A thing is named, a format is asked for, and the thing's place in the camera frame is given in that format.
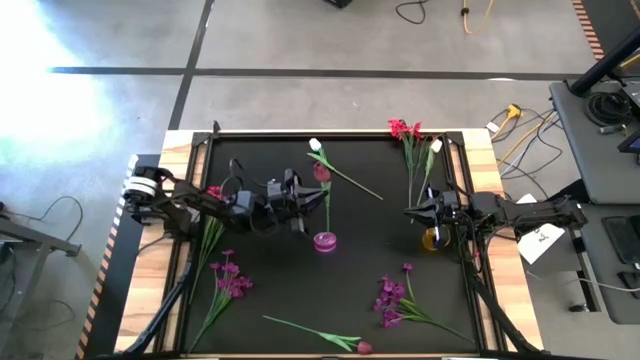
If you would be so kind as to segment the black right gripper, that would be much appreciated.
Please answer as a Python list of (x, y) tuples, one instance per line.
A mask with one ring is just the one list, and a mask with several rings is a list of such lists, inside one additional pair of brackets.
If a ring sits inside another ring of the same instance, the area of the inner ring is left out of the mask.
[(428, 199), (414, 207), (405, 209), (403, 213), (411, 220), (419, 223), (434, 223), (441, 226), (456, 219), (461, 205), (456, 191), (438, 191), (429, 188)]

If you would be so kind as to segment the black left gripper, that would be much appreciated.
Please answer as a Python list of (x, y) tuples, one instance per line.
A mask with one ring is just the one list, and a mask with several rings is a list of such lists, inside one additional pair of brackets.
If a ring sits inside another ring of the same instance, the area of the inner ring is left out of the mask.
[(308, 217), (321, 206), (329, 192), (322, 187), (299, 186), (298, 196), (303, 199), (297, 203), (295, 190), (298, 184), (298, 174), (287, 168), (282, 181), (271, 179), (266, 183), (267, 203), (276, 225), (286, 225), (294, 233), (307, 235), (308, 230), (303, 217)]

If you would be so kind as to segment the dark red tulip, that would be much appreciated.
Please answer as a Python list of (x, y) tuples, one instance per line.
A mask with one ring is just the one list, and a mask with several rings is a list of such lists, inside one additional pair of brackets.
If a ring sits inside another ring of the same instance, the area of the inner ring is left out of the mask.
[(331, 214), (330, 214), (330, 201), (331, 201), (331, 172), (329, 169), (320, 162), (316, 162), (313, 167), (313, 173), (315, 179), (320, 183), (321, 188), (326, 192), (324, 198), (325, 215), (326, 215), (326, 231), (331, 231)]

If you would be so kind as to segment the white tulip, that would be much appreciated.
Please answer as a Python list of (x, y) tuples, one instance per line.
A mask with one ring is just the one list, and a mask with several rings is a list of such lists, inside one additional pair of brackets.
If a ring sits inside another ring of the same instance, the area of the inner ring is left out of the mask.
[(311, 138), (308, 141), (308, 143), (311, 148), (311, 151), (308, 153), (308, 156), (315, 159), (317, 162), (319, 162), (324, 169), (326, 169), (331, 173), (335, 173), (339, 177), (343, 178), (344, 180), (348, 181), (349, 183), (358, 187), (359, 189), (365, 191), (366, 193), (372, 195), (373, 197), (379, 200), (383, 199), (383, 197), (380, 196), (379, 194), (373, 192), (369, 188), (365, 187), (364, 185), (360, 184), (356, 180), (352, 179), (351, 177), (349, 177), (348, 175), (346, 175), (345, 173), (341, 172), (336, 167), (334, 167), (330, 163), (322, 143), (317, 138)]
[(426, 187), (427, 187), (427, 183), (429, 180), (429, 176), (430, 176), (430, 172), (433, 168), (434, 162), (435, 162), (435, 158), (436, 155), (440, 152), (441, 148), (442, 148), (442, 141), (439, 138), (434, 138), (430, 145), (429, 148), (426, 151), (426, 161), (424, 164), (424, 175), (423, 175), (423, 181), (421, 184), (421, 188), (420, 188), (420, 192), (419, 192), (419, 196), (417, 199), (416, 204), (419, 205), (422, 200), (423, 197), (425, 195), (425, 191), (426, 191)]

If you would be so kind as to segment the purple flower bunch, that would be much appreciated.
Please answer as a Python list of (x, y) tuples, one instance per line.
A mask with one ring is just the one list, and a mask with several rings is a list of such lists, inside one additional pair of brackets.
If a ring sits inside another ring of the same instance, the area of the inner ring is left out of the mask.
[(225, 257), (225, 261), (223, 263), (215, 262), (210, 265), (215, 280), (214, 295), (202, 326), (189, 346), (187, 353), (193, 351), (204, 333), (214, 324), (231, 302), (243, 298), (245, 292), (253, 287), (252, 280), (242, 275), (240, 267), (231, 261), (233, 254), (234, 251), (232, 249), (224, 250), (222, 255)]
[(411, 285), (411, 271), (413, 265), (404, 263), (401, 271), (405, 276), (403, 282), (394, 282), (388, 275), (380, 278), (380, 291), (374, 300), (372, 310), (381, 314), (381, 325), (383, 328), (399, 326), (403, 321), (410, 321), (428, 324), (470, 343), (474, 340), (459, 331), (438, 322), (431, 315), (428, 315), (417, 304), (413, 288)]

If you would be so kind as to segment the pink tulip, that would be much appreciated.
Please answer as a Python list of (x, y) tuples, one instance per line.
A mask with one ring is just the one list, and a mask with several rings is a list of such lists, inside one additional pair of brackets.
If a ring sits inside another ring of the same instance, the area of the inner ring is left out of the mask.
[(358, 337), (358, 336), (352, 337), (352, 336), (326, 333), (326, 332), (311, 329), (293, 322), (274, 318), (267, 315), (263, 315), (263, 318), (279, 324), (287, 325), (305, 332), (315, 334), (320, 338), (339, 346), (340, 348), (346, 350), (347, 352), (356, 352), (359, 355), (371, 355), (374, 351), (373, 346), (370, 343), (366, 342), (365, 340), (363, 340), (361, 337)]

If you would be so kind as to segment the yellow glass vase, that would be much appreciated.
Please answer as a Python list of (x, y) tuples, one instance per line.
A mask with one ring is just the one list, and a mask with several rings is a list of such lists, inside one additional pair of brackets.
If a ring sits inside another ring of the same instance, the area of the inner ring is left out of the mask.
[(449, 245), (450, 241), (450, 230), (446, 226), (427, 228), (422, 237), (423, 247), (432, 252), (444, 249)]

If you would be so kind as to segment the pink ribbed glass vase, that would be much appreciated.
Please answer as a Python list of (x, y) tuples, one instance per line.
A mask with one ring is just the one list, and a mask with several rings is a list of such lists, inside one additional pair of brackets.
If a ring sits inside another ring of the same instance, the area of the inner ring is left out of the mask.
[(319, 232), (313, 237), (314, 248), (323, 253), (333, 251), (337, 246), (337, 237), (332, 232)]

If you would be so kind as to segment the black table mat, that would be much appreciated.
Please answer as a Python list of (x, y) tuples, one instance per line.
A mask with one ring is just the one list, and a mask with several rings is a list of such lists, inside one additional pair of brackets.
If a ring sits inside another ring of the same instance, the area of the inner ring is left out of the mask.
[[(326, 335), (359, 336), (378, 354), (471, 353), (474, 321), (453, 246), (429, 252), (423, 227), (404, 213), (407, 171), (401, 144), (390, 136), (324, 139), (339, 170), (331, 199), (306, 220), (309, 235), (282, 226), (271, 237), (224, 234), (211, 254), (225, 250), (252, 280), (214, 324), (203, 322), (214, 296), (205, 268), (187, 314), (184, 349), (199, 354), (334, 354)], [(311, 234), (330, 230), (334, 250), (315, 249)], [(408, 280), (433, 324), (385, 328), (374, 310), (380, 281)]]

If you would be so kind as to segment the large white paper sheet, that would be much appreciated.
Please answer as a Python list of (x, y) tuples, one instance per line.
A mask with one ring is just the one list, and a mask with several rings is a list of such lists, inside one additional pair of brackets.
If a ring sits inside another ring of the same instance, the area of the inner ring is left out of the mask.
[(545, 223), (520, 237), (518, 251), (529, 265), (533, 265), (565, 233), (565, 229)]

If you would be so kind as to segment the grey desk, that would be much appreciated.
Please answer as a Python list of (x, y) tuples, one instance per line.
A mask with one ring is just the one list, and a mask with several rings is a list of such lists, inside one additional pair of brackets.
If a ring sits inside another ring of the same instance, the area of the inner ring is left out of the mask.
[(621, 272), (637, 274), (633, 288), (640, 288), (640, 265), (623, 264), (602, 224), (612, 216), (640, 215), (640, 206), (582, 204), (588, 223), (580, 230), (586, 255), (593, 269), (593, 277), (602, 297), (602, 305), (609, 318), (618, 325), (640, 325), (640, 299), (633, 296), (618, 276)]
[(585, 114), (586, 99), (573, 95), (566, 83), (549, 89), (591, 202), (640, 205), (640, 165), (635, 154), (618, 150), (627, 135), (602, 135)]

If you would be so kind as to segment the black keyboard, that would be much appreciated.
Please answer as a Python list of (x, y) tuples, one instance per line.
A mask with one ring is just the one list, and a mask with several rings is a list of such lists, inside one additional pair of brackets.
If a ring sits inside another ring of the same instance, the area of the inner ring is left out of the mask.
[(640, 264), (640, 215), (612, 216), (602, 224), (623, 264)]

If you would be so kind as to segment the black mat with hazard edge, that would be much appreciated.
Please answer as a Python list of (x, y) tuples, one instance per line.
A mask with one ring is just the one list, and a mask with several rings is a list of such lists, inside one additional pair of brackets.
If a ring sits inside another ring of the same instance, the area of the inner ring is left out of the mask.
[(640, 27), (640, 0), (570, 0), (596, 60)]
[(142, 235), (142, 226), (125, 210), (124, 188), (137, 165), (159, 160), (158, 154), (134, 154), (127, 164), (74, 360), (115, 350)]

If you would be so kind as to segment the black device with blue screen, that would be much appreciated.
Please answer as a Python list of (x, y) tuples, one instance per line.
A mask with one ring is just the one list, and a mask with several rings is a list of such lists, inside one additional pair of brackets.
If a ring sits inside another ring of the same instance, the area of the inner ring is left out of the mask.
[(640, 129), (620, 143), (618, 151), (621, 153), (640, 154)]

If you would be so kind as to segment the black metal pole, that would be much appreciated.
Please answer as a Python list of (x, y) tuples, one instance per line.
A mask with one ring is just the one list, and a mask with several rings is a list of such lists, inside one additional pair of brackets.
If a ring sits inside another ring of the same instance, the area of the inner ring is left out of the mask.
[(602, 78), (609, 75), (640, 47), (640, 26), (622, 40), (610, 53), (598, 60), (588, 71), (569, 86), (569, 91), (581, 96)]

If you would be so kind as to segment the grey metal stand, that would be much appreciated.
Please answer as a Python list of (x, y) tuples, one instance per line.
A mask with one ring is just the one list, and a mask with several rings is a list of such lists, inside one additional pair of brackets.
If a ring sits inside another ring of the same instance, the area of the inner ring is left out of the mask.
[(14, 221), (0, 202), (0, 359), (17, 352), (22, 335), (48, 332), (73, 322), (76, 312), (63, 300), (33, 300), (45, 264), (55, 252), (79, 255), (82, 246), (71, 239), (84, 220), (84, 209), (65, 238)]

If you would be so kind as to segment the black diagonal frame strut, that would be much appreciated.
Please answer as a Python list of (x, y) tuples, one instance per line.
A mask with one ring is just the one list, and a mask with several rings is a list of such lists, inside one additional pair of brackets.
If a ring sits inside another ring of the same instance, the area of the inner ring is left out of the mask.
[(477, 274), (471, 275), (469, 284), (482, 298), (482, 300), (488, 307), (492, 318), (497, 321), (505, 335), (511, 340), (511, 343), (514, 345), (518, 352), (531, 354), (540, 353), (540, 350), (529, 343), (524, 335), (511, 322), (506, 313), (500, 307), (496, 298), (490, 294), (489, 290), (486, 288)]
[(158, 334), (161, 325), (168, 319), (169, 313), (178, 298), (185, 293), (185, 289), (191, 283), (194, 273), (193, 256), (189, 255), (186, 259), (183, 272), (179, 277), (178, 282), (164, 298), (159, 310), (155, 313), (147, 327), (142, 331), (134, 343), (122, 352), (125, 357), (139, 356), (144, 353), (153, 338)]

